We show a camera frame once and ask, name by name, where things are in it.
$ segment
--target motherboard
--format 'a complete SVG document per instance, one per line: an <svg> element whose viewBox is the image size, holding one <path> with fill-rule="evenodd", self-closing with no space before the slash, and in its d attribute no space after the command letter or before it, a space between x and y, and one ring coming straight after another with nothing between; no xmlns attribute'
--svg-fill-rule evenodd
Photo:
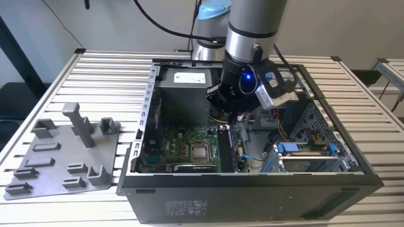
<svg viewBox="0 0 404 227"><path fill-rule="evenodd" d="M145 154L144 173L220 172L217 129L162 126L161 148Z"/></svg>

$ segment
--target white wall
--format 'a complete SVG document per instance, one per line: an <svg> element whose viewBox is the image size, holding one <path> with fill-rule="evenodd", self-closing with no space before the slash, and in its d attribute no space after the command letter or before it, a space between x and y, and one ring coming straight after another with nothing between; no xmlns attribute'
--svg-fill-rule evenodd
<svg viewBox="0 0 404 227"><path fill-rule="evenodd" d="M186 39L160 31L132 0L46 0L86 49L168 52ZM140 0L152 18L188 33L192 0ZM402 0L289 0L277 36L284 54L338 55L353 69L369 69L377 57L404 58ZM58 74L78 47L41 0L0 0L0 15L45 82ZM0 85L20 78L2 61Z"/></svg>

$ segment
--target robotic arm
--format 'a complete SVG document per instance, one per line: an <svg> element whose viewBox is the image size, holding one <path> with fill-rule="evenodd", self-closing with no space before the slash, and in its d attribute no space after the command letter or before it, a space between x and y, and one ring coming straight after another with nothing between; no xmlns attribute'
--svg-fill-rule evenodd
<svg viewBox="0 0 404 227"><path fill-rule="evenodd" d="M286 0L232 1L221 79L206 95L229 114L229 123L258 105L265 110L281 105L294 91L296 79L284 81L268 59L285 4Z"/></svg>

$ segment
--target metal slat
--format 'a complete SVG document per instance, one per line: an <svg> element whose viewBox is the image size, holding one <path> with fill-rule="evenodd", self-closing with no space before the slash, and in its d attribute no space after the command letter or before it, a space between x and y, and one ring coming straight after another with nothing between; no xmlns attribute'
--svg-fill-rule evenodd
<svg viewBox="0 0 404 227"><path fill-rule="evenodd" d="M385 118L385 119L380 119L380 118L341 118L340 121L342 123L346 123L346 122L385 122L388 123L389 120Z"/></svg>
<svg viewBox="0 0 404 227"><path fill-rule="evenodd" d="M373 106L333 106L333 109L334 110L377 110L380 112L380 109L377 109Z"/></svg>
<svg viewBox="0 0 404 227"><path fill-rule="evenodd" d="M189 53L133 53L133 52L98 52L98 51L85 51L84 57L120 57L130 59L189 59Z"/></svg>
<svg viewBox="0 0 404 227"><path fill-rule="evenodd" d="M334 107L337 105L340 105L340 106L374 106L374 104L370 103L370 102L358 103L358 102L338 102L338 101L336 101L336 102L328 102L328 104L332 107Z"/></svg>
<svg viewBox="0 0 404 227"><path fill-rule="evenodd" d="M25 213L24 218L21 218L20 214L16 215L4 215L1 217L1 222L4 224L14 223L16 219L20 217L18 223L29 223L29 222L80 222L80 221L92 221L92 220L128 220L136 219L133 212L81 212L73 213L73 215L66 215L64 212L58 210L53 210L46 215L38 215L33 212Z"/></svg>
<svg viewBox="0 0 404 227"><path fill-rule="evenodd" d="M78 62L104 62L104 63L152 63L152 59L138 59L138 58L118 58L118 57L82 57Z"/></svg>
<svg viewBox="0 0 404 227"><path fill-rule="evenodd" d="M369 163L377 166L400 166L404 164L404 154L365 154L365 157Z"/></svg>
<svg viewBox="0 0 404 227"><path fill-rule="evenodd" d="M50 103L46 107L46 112L60 112L64 103ZM101 103L82 103L80 104L80 111L82 112L138 112L141 104L101 104Z"/></svg>
<svg viewBox="0 0 404 227"><path fill-rule="evenodd" d="M357 143L360 150L364 153L372 152L402 152L404 153L404 141L398 143Z"/></svg>
<svg viewBox="0 0 404 227"><path fill-rule="evenodd" d="M332 62L328 61L326 63L304 63L302 60L294 61L294 64L304 64L304 67L306 69L338 69L337 65Z"/></svg>
<svg viewBox="0 0 404 227"><path fill-rule="evenodd" d="M356 86L330 86L330 85L320 85L320 90L324 91L337 91L337 92L360 92L360 89Z"/></svg>
<svg viewBox="0 0 404 227"><path fill-rule="evenodd" d="M356 142L358 141L404 141L404 135L401 133L350 133L350 136Z"/></svg>
<svg viewBox="0 0 404 227"><path fill-rule="evenodd" d="M330 103L354 103L356 105L360 105L362 103L372 103L370 100L366 98L352 98L352 99L344 99L344 98L328 98L326 102Z"/></svg>
<svg viewBox="0 0 404 227"><path fill-rule="evenodd" d="M354 214L354 213L385 213L386 211L390 212L404 212L404 204L402 203L393 203L393 204L364 204L364 205L354 205L349 207L344 214Z"/></svg>
<svg viewBox="0 0 404 227"><path fill-rule="evenodd" d="M400 163L377 163L374 165L402 165ZM404 172L381 172L381 173L377 173L377 176L380 177L381 180L404 180Z"/></svg>
<svg viewBox="0 0 404 227"><path fill-rule="evenodd" d="M350 80L340 80L340 79L316 79L316 84L334 85L334 86L341 86L341 85L354 86L354 83Z"/></svg>
<svg viewBox="0 0 404 227"><path fill-rule="evenodd" d="M61 87L57 94L60 95L101 95L101 96L142 96L144 88L101 88L101 87Z"/></svg>
<svg viewBox="0 0 404 227"><path fill-rule="evenodd" d="M342 109L342 110L336 110L334 111L337 114L380 114L380 110L349 110L349 109Z"/></svg>
<svg viewBox="0 0 404 227"><path fill-rule="evenodd" d="M142 96L81 96L57 95L53 103L142 103Z"/></svg>
<svg viewBox="0 0 404 227"><path fill-rule="evenodd" d="M396 68L397 66L404 66L404 61L390 61L390 65Z"/></svg>
<svg viewBox="0 0 404 227"><path fill-rule="evenodd" d="M40 223L22 223L5 225L6 227L70 227L70 222L40 222ZM141 227L141 224L136 219L129 220L110 220L108 225L118 227ZM105 226L105 221L90 220L85 222L74 222L74 227L101 227Z"/></svg>
<svg viewBox="0 0 404 227"><path fill-rule="evenodd" d="M338 118L369 118L369 119L385 119L385 116L381 114L337 114L336 115Z"/></svg>
<svg viewBox="0 0 404 227"><path fill-rule="evenodd" d="M340 215L336 216L330 223L370 223L370 222L404 222L402 214L372 214L372 215Z"/></svg>
<svg viewBox="0 0 404 227"><path fill-rule="evenodd" d="M392 123L368 123L368 122L358 122L358 123L353 123L353 122L346 122L342 124L345 128L349 127L358 127L358 128L366 128L366 127L381 127L381 128L390 128L394 127L394 125Z"/></svg>
<svg viewBox="0 0 404 227"><path fill-rule="evenodd" d="M77 202L68 204L52 204L52 203L40 203L40 204L26 204L24 207L18 206L18 204L10 204L8 208L0 207L0 213L2 215L12 215L13 213L48 213L53 212L52 210L68 209L70 212L86 212L90 210L92 212L117 212L117 211L130 211L130 205L125 201L117 201L114 203L100 202L100 206L92 207L92 202Z"/></svg>
<svg viewBox="0 0 404 227"><path fill-rule="evenodd" d="M301 56L301 55L284 55L286 60L289 61L290 58L296 59L309 59L309 60L332 60L330 57L324 57L324 56ZM277 58L277 55L272 54L269 55L269 58Z"/></svg>
<svg viewBox="0 0 404 227"><path fill-rule="evenodd" d="M374 191L373 195L404 194L404 187L382 187Z"/></svg>
<svg viewBox="0 0 404 227"><path fill-rule="evenodd" d="M401 227L401 226L404 226L404 222L382 223L382 227ZM338 224L338 225L326 225L325 227L380 227L380 223Z"/></svg>
<svg viewBox="0 0 404 227"><path fill-rule="evenodd" d="M366 98L361 92L322 92L326 98Z"/></svg>
<svg viewBox="0 0 404 227"><path fill-rule="evenodd" d="M404 180L396 180L396 181L382 181L385 187L402 187L404 186Z"/></svg>
<svg viewBox="0 0 404 227"><path fill-rule="evenodd" d="M382 172L404 172L404 166L374 166L374 171L378 173Z"/></svg>
<svg viewBox="0 0 404 227"><path fill-rule="evenodd" d="M132 88L145 88L146 81L136 82L114 82L114 81L76 81L66 80L62 87L132 87Z"/></svg>
<svg viewBox="0 0 404 227"><path fill-rule="evenodd" d="M76 64L76 69L80 68L106 68L106 69L149 69L150 63L137 64L137 63L104 63L104 62L78 62Z"/></svg>
<svg viewBox="0 0 404 227"><path fill-rule="evenodd" d="M344 73L341 69L314 69L314 68L306 68L309 73L330 73L330 74L338 74Z"/></svg>
<svg viewBox="0 0 404 227"><path fill-rule="evenodd" d="M346 74L310 73L313 79L350 80Z"/></svg>
<svg viewBox="0 0 404 227"><path fill-rule="evenodd" d="M404 62L404 59L388 59L388 61Z"/></svg>
<svg viewBox="0 0 404 227"><path fill-rule="evenodd" d="M109 81L146 81L148 75L100 75L100 74L70 74L68 80L109 80Z"/></svg>
<svg viewBox="0 0 404 227"><path fill-rule="evenodd" d="M280 58L274 55L270 55L269 56L269 59L274 62L274 63L278 63L278 64L282 64L282 61L280 60ZM310 63L314 63L314 64L333 64L334 65L334 62L332 59L318 59L318 58L296 58L296 57L285 57L285 60L289 62L289 63L293 63L293 64L310 64Z"/></svg>
<svg viewBox="0 0 404 227"><path fill-rule="evenodd" d="M146 74L146 69L102 69L102 68L74 68L72 73L92 73L92 74Z"/></svg>
<svg viewBox="0 0 404 227"><path fill-rule="evenodd" d="M364 127L364 128L360 128L360 127L350 127L350 128L346 128L348 132L358 132L358 131L378 131L378 132L398 132L398 130L394 128L394 127L389 127L389 128L377 128L377 127Z"/></svg>

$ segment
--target black frame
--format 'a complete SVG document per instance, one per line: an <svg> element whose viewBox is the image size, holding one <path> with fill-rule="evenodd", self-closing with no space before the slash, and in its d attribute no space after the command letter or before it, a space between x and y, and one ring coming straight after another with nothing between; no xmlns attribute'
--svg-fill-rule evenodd
<svg viewBox="0 0 404 227"><path fill-rule="evenodd" d="M20 73L29 90L32 91L37 99L41 98L46 91L46 87L40 79L36 70L20 48L20 45L13 38L12 32L9 31L6 24L0 16L0 48L4 51L12 65Z"/></svg>
<svg viewBox="0 0 404 227"><path fill-rule="evenodd" d="M194 67L200 61L153 60L153 62L160 62L165 67L181 68L181 63L190 62ZM329 220L384 186L305 67L294 66L306 80L314 99L322 105L334 129L341 134L364 175L126 176L125 170L129 162L133 161L129 161L128 152L117 194L126 195L141 223ZM205 205L202 215L176 213L177 206L189 209L190 201L200 201Z"/></svg>

